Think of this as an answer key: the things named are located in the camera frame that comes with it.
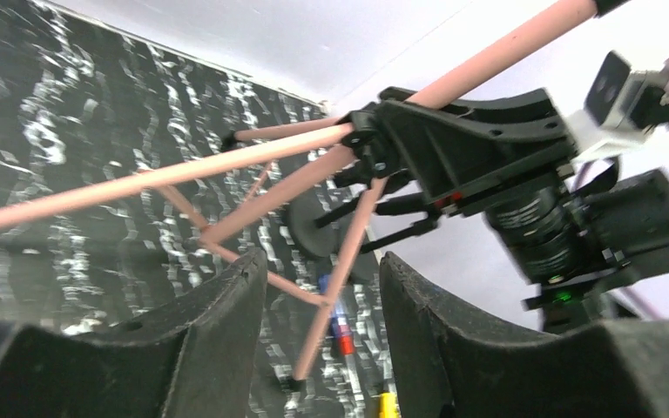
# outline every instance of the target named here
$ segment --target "black clip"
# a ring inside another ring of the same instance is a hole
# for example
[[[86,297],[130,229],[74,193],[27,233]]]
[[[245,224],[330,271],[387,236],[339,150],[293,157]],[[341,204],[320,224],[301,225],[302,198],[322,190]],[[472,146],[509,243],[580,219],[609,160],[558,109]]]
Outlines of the black clip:
[[[342,144],[352,149],[360,160],[357,176],[360,179],[385,179],[402,169],[398,151],[375,116],[377,106],[371,102],[362,110],[351,111],[337,123],[353,125],[353,131],[342,139]]]

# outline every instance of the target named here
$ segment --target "camera lens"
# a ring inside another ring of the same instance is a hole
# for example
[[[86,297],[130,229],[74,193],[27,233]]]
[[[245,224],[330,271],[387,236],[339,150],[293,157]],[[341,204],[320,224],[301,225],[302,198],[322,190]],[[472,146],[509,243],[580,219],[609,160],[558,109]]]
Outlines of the camera lens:
[[[546,284],[581,266],[583,242],[552,189],[495,206],[485,216],[532,283]]]

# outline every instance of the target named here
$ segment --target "yellow marker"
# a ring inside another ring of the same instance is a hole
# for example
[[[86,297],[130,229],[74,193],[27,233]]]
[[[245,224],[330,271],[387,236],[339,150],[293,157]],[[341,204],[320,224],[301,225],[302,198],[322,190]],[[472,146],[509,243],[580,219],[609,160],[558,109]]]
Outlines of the yellow marker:
[[[389,392],[381,394],[381,413],[378,418],[398,418],[396,413],[396,395]]]

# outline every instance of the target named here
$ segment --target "black joint connector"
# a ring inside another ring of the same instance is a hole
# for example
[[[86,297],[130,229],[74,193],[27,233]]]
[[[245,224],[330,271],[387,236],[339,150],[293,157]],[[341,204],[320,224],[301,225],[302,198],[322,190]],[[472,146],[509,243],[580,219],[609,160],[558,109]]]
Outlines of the black joint connector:
[[[240,141],[234,137],[236,131],[230,131],[226,136],[221,139],[220,152],[232,151],[237,148],[237,145],[240,144]]]
[[[362,110],[351,111],[337,122],[338,125],[350,123],[353,131],[342,139],[342,144],[353,150],[362,163],[358,174],[366,181],[373,178],[385,179],[402,169],[398,151],[383,134],[377,121],[376,111],[381,104],[370,103]]]
[[[593,0],[596,4],[596,17],[603,17],[629,0]]]
[[[648,86],[630,112],[630,120],[638,129],[669,124],[669,102],[662,87]]]
[[[307,381],[297,381],[293,376],[288,376],[283,382],[283,386],[289,392],[300,392],[306,383]]]

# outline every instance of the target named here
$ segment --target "black round disc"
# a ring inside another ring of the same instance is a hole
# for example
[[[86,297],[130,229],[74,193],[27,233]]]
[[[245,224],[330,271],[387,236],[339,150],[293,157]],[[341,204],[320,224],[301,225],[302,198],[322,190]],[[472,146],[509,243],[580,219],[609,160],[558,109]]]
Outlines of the black round disc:
[[[317,228],[314,220],[325,213],[319,198],[307,192],[288,204],[284,222],[296,248],[310,259],[323,259],[335,252],[337,233],[330,225]]]
[[[348,233],[352,218],[353,216],[350,214],[341,218],[338,222],[339,233],[337,234],[337,248],[335,250],[337,252],[340,251],[342,242],[345,240],[345,234]],[[362,242],[363,244],[368,242],[368,237],[363,236]],[[351,285],[367,285],[375,279],[374,273],[378,273],[378,263],[375,260],[375,256],[372,253],[358,254],[355,258],[353,268],[350,270],[348,283]]]

